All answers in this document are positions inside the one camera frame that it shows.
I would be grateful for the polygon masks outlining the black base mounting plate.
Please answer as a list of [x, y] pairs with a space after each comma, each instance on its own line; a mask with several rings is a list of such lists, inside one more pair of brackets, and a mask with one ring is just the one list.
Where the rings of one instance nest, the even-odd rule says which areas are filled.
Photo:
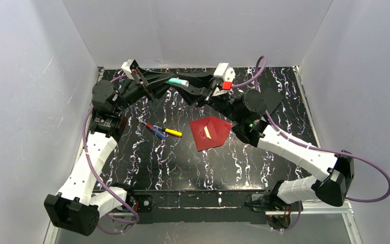
[[287, 226], [301, 209], [289, 207], [259, 209], [255, 201], [262, 190], [133, 190], [129, 204], [138, 203], [140, 224], [249, 222], [267, 224], [271, 218]]

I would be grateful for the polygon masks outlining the beige letter paper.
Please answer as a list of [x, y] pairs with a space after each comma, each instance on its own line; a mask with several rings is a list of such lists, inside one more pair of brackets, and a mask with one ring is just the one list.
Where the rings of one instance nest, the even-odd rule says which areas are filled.
[[205, 136], [206, 136], [207, 138], [211, 139], [211, 135], [210, 135], [210, 132], [209, 132], [207, 126], [204, 127], [204, 134], [205, 134]]

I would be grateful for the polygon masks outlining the aluminium frame rail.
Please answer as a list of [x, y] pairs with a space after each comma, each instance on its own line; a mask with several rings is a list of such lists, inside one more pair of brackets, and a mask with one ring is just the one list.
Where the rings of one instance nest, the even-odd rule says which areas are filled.
[[[320, 200], [307, 200], [302, 202], [301, 214], [341, 214], [348, 237], [351, 243], [363, 243], [354, 220], [354, 211], [349, 201], [345, 200], [340, 207], [330, 206]], [[50, 222], [43, 243], [55, 243], [58, 228]]]

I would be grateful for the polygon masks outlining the red envelope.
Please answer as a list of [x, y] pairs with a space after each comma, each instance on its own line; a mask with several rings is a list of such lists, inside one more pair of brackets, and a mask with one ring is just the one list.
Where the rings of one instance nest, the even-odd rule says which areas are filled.
[[[223, 146], [232, 128], [232, 124], [214, 116], [193, 120], [189, 125], [197, 151]], [[210, 132], [211, 139], [204, 134], [205, 126], [207, 126]]]

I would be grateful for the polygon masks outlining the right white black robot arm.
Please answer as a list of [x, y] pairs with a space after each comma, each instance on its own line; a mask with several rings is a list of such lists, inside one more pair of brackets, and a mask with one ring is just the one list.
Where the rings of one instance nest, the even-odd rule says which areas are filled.
[[200, 73], [179, 73], [171, 86], [188, 105], [207, 105], [230, 119], [232, 131], [243, 143], [277, 154], [309, 172], [297, 180], [280, 180], [273, 189], [246, 202], [253, 211], [282, 209], [304, 200], [320, 200], [342, 206], [354, 177], [352, 155], [329, 152], [283, 131], [273, 124], [269, 109], [276, 108], [282, 96], [257, 88], [238, 97], [232, 68]]

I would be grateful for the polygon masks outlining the yellow handled screwdriver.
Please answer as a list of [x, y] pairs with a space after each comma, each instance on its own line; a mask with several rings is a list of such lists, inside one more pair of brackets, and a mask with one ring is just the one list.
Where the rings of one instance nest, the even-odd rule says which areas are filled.
[[162, 127], [159, 127], [159, 126], [154, 126], [156, 129], [164, 132], [164, 133], [167, 133], [167, 134], [170, 134], [170, 135], [173, 135], [173, 136], [176, 136], [176, 137], [182, 137], [182, 133], [179, 132], [179, 131], [176, 131], [176, 130], [172, 130], [172, 129], [169, 129], [169, 128], [162, 128]]

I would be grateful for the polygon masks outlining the green white glue stick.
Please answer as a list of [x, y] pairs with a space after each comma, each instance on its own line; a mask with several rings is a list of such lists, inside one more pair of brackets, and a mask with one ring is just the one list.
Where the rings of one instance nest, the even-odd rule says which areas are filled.
[[183, 79], [179, 79], [179, 78], [170, 78], [167, 81], [167, 83], [174, 84], [174, 85], [181, 85], [181, 86], [185, 86], [185, 87], [189, 86], [189, 82], [187, 80], [183, 80]]

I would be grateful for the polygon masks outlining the black flat plate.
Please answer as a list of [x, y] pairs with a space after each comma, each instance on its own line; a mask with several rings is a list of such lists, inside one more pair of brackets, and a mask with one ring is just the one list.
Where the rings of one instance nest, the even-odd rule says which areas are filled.
[[270, 115], [276, 110], [276, 108], [281, 104], [282, 100], [284, 99], [284, 96], [278, 91], [269, 88], [262, 91], [262, 95], [266, 110]]

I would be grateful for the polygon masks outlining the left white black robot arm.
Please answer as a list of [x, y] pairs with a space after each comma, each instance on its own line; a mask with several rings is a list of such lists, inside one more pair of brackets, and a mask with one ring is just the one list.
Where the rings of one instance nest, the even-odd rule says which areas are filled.
[[81, 155], [58, 192], [47, 195], [44, 201], [53, 226], [89, 236], [98, 228], [100, 219], [117, 207], [133, 215], [132, 220], [125, 221], [127, 229], [139, 222], [135, 207], [127, 202], [128, 186], [108, 186], [100, 174], [123, 135], [127, 123], [123, 111], [141, 98], [159, 99], [170, 88], [169, 79], [173, 76], [143, 69], [130, 59], [123, 63], [120, 76], [93, 85], [82, 127]]

